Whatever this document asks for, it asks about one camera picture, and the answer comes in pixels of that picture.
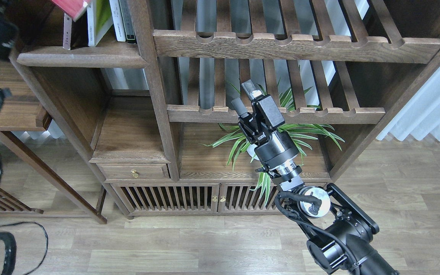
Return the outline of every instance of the white pot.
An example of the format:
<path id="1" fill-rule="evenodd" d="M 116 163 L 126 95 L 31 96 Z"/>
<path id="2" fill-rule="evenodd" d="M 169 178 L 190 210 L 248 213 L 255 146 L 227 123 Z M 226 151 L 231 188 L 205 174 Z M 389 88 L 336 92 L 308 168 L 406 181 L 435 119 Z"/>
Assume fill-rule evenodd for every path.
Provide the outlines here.
<path id="1" fill-rule="evenodd" d="M 249 147 L 247 148 L 247 152 L 249 153 L 249 155 L 251 156 L 251 158 L 252 158 L 252 156 L 253 155 L 255 155 L 256 153 L 254 152 L 254 149 L 257 147 L 257 145 L 255 145 L 255 144 L 251 144 L 251 145 L 249 145 Z"/>

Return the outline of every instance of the book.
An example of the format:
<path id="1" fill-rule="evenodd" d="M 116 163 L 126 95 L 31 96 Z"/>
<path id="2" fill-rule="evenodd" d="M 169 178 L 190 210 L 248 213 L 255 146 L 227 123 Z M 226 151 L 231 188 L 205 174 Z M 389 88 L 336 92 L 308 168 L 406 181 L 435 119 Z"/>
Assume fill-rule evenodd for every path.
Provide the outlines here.
<path id="1" fill-rule="evenodd" d="M 64 29 L 62 40 L 62 47 L 64 49 L 70 50 L 72 47 L 85 45 L 84 40 L 86 40 L 87 43 L 86 19 L 86 16 L 82 16 L 76 22 L 74 22 L 69 14 L 64 13 Z"/>
<path id="2" fill-rule="evenodd" d="M 109 0 L 94 0 L 87 6 L 87 38 L 89 47 L 96 47 L 113 25 Z"/>
<path id="3" fill-rule="evenodd" d="M 125 27 L 123 25 L 122 11 L 120 2 L 118 0 L 110 0 L 110 7 L 112 9 L 113 25 L 115 26 L 116 40 L 125 42 Z"/>
<path id="4" fill-rule="evenodd" d="M 52 2 L 68 14 L 73 21 L 77 21 L 84 14 L 87 6 L 92 1 L 93 0 L 52 0 Z"/>
<path id="5" fill-rule="evenodd" d="M 133 31 L 133 25 L 131 24 L 131 17 L 130 17 L 130 11 L 128 9 L 127 0 L 119 0 L 119 1 L 120 1 L 120 9 L 122 10 L 122 18 L 123 18 L 123 24 L 125 26 L 125 35 L 127 38 L 127 43 L 137 44 L 135 32 Z"/>

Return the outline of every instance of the red book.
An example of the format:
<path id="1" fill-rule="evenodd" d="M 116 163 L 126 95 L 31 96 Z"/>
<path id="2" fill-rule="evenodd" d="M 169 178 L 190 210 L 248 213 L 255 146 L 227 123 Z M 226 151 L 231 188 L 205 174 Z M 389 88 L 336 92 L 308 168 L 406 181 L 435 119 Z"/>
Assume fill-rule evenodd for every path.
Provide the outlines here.
<path id="1" fill-rule="evenodd" d="M 86 11 L 87 5 L 93 0 L 52 0 L 66 14 L 72 17 L 73 21 L 78 20 Z"/>

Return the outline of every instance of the book spine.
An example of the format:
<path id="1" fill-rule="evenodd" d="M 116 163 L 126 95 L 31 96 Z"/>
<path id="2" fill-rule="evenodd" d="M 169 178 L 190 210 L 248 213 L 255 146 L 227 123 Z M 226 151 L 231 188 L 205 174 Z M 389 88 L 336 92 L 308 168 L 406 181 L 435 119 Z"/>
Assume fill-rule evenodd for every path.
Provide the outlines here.
<path id="1" fill-rule="evenodd" d="M 87 6 L 87 46 L 88 47 L 96 47 L 94 43 L 94 37 L 96 35 L 96 31 L 94 30 L 94 3 L 91 2 Z"/>
<path id="2" fill-rule="evenodd" d="M 110 0 L 110 7 L 112 8 L 113 25 L 115 26 L 116 39 L 119 42 L 125 42 L 125 27 L 123 24 L 120 2 L 118 0 Z"/>
<path id="3" fill-rule="evenodd" d="M 133 31 L 133 25 L 131 24 L 131 17 L 130 17 L 130 11 L 128 9 L 127 0 L 119 0 L 119 1 L 120 1 L 120 8 L 122 10 L 123 23 L 125 25 L 125 35 L 127 38 L 127 42 L 129 44 L 136 44 L 137 40 L 135 37 L 135 32 Z"/>
<path id="4" fill-rule="evenodd" d="M 72 44 L 72 17 L 64 13 L 64 37 L 62 40 L 62 47 L 64 49 L 71 49 Z"/>

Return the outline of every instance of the wooden shelf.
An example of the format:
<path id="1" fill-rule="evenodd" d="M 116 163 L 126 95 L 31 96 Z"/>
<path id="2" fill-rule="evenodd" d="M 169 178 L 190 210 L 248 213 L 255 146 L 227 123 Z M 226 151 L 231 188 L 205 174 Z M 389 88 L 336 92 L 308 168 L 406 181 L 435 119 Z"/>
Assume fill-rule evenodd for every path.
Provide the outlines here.
<path id="1" fill-rule="evenodd" d="M 0 111 L 0 131 L 46 131 L 52 118 L 9 62 L 0 61 L 0 87 L 9 88 Z"/>
<path id="2" fill-rule="evenodd" d="M 112 28 L 96 47 L 62 47 L 63 12 L 54 8 L 37 39 L 24 48 L 18 63 L 26 66 L 84 68 L 145 68 L 148 63 L 140 56 L 137 45 L 118 42 Z"/>
<path id="3" fill-rule="evenodd" d="M 260 164 L 257 161 L 250 163 L 251 157 L 247 153 L 239 155 L 234 171 L 230 165 L 226 166 L 233 142 L 226 142 L 216 148 L 200 144 L 212 143 L 225 134 L 216 123 L 185 123 L 181 159 L 182 181 L 257 182 L 258 174 L 254 171 Z M 313 151 L 305 151 L 307 156 L 304 158 L 305 165 L 302 166 L 302 178 L 307 182 L 327 182 L 330 176 L 319 142 L 307 143 L 313 147 Z M 295 162 L 301 164 L 302 160 L 298 156 Z"/>
<path id="4" fill-rule="evenodd" d="M 351 36 L 335 35 L 324 0 L 311 0 L 318 36 L 300 34 L 292 0 L 280 0 L 285 34 L 267 33 L 262 2 L 249 1 L 251 34 L 231 32 L 228 0 L 217 1 L 217 32 L 195 31 L 196 2 L 186 0 L 181 30 L 154 30 L 157 54 L 173 57 L 428 63 L 440 39 L 402 38 L 383 0 L 368 0 L 387 37 L 369 36 L 353 0 L 340 0 Z"/>
<path id="5" fill-rule="evenodd" d="M 190 58 L 190 77 L 188 83 L 188 105 L 168 105 L 169 120 L 174 122 L 238 122 L 237 114 L 225 104 L 225 61 L 215 59 L 215 104 L 208 110 L 193 105 L 190 102 L 198 102 L 199 96 L 199 59 Z M 303 85 L 300 76 L 300 69 L 297 61 L 286 62 L 292 94 L 295 101 L 295 111 L 287 111 L 280 107 L 286 123 L 330 123 L 330 124 L 376 124 L 384 116 L 384 108 L 365 108 L 359 106 L 358 99 L 354 92 L 351 78 L 343 61 L 335 61 L 335 69 L 342 83 L 342 92 L 330 94 L 324 69 L 320 61 L 311 61 L 311 69 L 320 100 L 321 111 L 314 108 L 307 108 L 307 101 L 303 93 Z M 267 92 L 271 94 L 274 101 L 280 106 L 278 96 L 277 79 L 272 60 L 263 60 L 264 76 Z M 240 81 L 250 79 L 249 60 L 239 60 Z M 248 111 L 252 111 L 247 95 L 242 92 L 241 98 Z"/>
<path id="6" fill-rule="evenodd" d="M 112 97 L 92 163 L 168 163 L 149 97 Z"/>

